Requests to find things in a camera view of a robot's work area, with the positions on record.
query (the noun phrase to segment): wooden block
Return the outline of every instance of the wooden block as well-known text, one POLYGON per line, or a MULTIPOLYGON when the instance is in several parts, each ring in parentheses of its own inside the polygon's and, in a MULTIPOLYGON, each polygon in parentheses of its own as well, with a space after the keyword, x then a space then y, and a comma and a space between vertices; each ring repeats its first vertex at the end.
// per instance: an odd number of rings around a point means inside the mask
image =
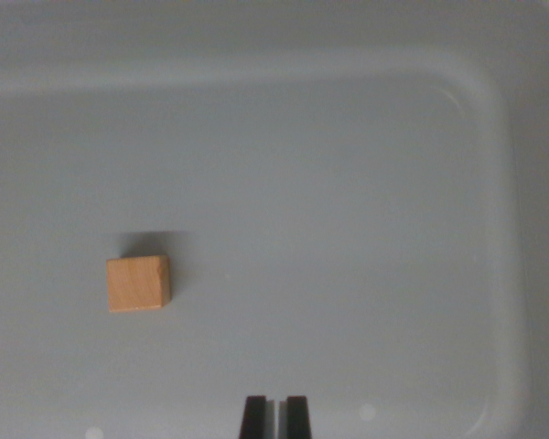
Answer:
POLYGON ((110 259, 106 270, 113 313, 156 309, 171 300, 167 256, 110 259))

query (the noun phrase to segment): small wooden block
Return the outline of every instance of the small wooden block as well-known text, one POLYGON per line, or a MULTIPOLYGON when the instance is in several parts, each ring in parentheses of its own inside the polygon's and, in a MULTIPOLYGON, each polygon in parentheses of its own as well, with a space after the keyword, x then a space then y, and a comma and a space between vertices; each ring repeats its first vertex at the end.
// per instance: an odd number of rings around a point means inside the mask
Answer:
POLYGON ((168 267, 167 256, 106 261, 110 312, 156 309, 168 304, 171 300, 168 267))

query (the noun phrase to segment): white surface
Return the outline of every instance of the white surface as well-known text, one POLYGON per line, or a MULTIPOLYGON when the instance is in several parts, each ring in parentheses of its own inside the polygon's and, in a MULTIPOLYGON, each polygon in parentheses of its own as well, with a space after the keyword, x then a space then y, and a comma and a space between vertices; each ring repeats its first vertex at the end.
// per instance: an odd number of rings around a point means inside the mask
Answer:
POLYGON ((269 7, 0 8, 0 437, 236 437, 260 393, 317 438, 549 437, 549 15, 269 7), (109 315, 154 248, 172 303, 109 315))

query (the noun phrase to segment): plastic container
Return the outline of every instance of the plastic container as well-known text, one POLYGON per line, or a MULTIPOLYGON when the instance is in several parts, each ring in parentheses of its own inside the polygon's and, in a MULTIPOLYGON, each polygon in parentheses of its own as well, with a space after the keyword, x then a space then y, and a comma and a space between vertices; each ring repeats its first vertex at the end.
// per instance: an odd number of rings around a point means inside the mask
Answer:
POLYGON ((259 394, 549 438, 549 2, 0 5, 0 438, 234 438, 259 394), (109 314, 158 253, 172 302, 109 314))

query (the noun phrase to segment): wooden cube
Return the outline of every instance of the wooden cube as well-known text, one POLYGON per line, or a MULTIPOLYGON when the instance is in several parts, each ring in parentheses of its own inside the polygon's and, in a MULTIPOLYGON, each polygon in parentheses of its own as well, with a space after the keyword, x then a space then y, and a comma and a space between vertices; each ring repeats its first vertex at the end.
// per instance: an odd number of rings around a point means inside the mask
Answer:
POLYGON ((171 300, 167 256, 111 259, 106 270, 111 312, 156 309, 171 300))

